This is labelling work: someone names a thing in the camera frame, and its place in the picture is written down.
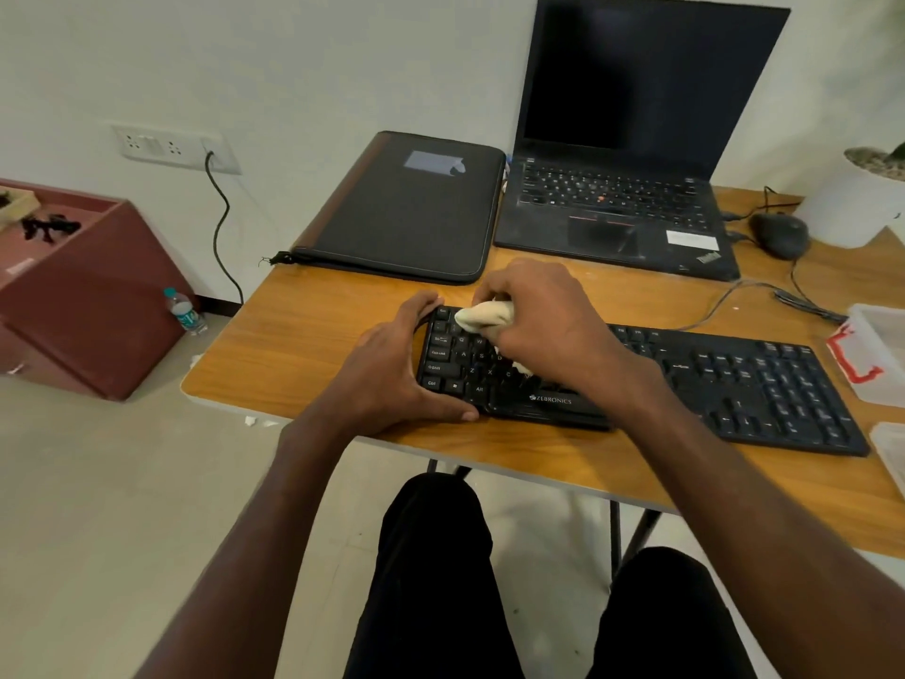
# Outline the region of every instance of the water bottle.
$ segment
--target water bottle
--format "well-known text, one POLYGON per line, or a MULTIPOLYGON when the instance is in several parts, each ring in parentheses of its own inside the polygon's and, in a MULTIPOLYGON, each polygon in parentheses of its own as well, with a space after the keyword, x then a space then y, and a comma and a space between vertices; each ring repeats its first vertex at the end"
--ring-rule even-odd
POLYGON ((164 289, 166 295, 166 308, 170 310, 182 328, 187 330, 193 336, 204 333, 207 330, 207 322, 195 311, 192 300, 182 293, 177 293, 175 288, 164 289))

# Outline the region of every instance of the tiled floor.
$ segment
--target tiled floor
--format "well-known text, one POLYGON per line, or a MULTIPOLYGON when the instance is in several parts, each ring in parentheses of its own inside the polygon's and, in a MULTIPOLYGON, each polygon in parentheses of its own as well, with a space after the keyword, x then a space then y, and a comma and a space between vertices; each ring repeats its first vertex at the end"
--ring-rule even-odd
MULTIPOLYGON (((279 428, 247 427, 178 390, 212 337, 183 339, 125 405, 0 379, 0 676, 129 676, 255 489, 279 428)), ((424 467, 365 443, 346 450, 305 555, 279 677, 341 676, 383 511, 424 467)), ((606 602, 607 503, 486 472, 468 480, 526 675, 583 676, 606 602)), ((640 513, 623 510, 625 538, 640 513)), ((650 543, 703 559, 678 517, 665 516, 650 543)), ((870 557, 905 583, 905 562, 870 557)), ((775 676, 737 620, 759 675, 775 676)))

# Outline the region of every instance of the red cabinet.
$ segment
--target red cabinet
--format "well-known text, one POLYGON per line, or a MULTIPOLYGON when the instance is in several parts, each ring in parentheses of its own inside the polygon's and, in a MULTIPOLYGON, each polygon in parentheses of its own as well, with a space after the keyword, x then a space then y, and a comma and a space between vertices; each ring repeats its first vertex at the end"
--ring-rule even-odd
POLYGON ((20 224, 0 229, 0 373, 125 400, 183 334, 164 288, 191 288, 130 202, 4 186, 33 190, 38 219, 82 228, 53 232, 53 244, 26 240, 20 224))

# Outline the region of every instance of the laptop keyboard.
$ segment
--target laptop keyboard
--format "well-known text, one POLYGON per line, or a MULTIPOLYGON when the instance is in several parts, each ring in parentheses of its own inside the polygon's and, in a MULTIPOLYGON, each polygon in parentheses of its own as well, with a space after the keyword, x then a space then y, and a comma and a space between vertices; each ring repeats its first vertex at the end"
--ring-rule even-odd
POLYGON ((665 182, 588 169, 526 164, 518 201, 645 217, 691 231, 707 231, 694 181, 665 182))
MULTIPOLYGON (((561 426, 612 428, 577 391, 523 376, 492 344, 455 322, 458 307, 428 321, 417 378, 485 414, 561 426)), ((689 410, 727 441, 830 455, 867 455, 864 435, 808 346, 685 331, 610 325, 622 344, 649 357, 689 410)))

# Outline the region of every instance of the white wall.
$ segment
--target white wall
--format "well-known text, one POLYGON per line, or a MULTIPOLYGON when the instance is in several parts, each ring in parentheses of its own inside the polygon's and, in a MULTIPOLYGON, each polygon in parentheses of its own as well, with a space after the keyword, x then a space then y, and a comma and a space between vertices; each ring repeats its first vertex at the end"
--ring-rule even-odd
MULTIPOLYGON (((905 0, 724 1, 793 15, 715 182, 807 193, 843 147, 905 140, 905 0)), ((375 132, 509 151, 534 3, 0 0, 0 176, 130 198, 197 291, 235 299, 204 174, 119 157, 106 121, 227 136, 222 257, 248 294, 375 132)))

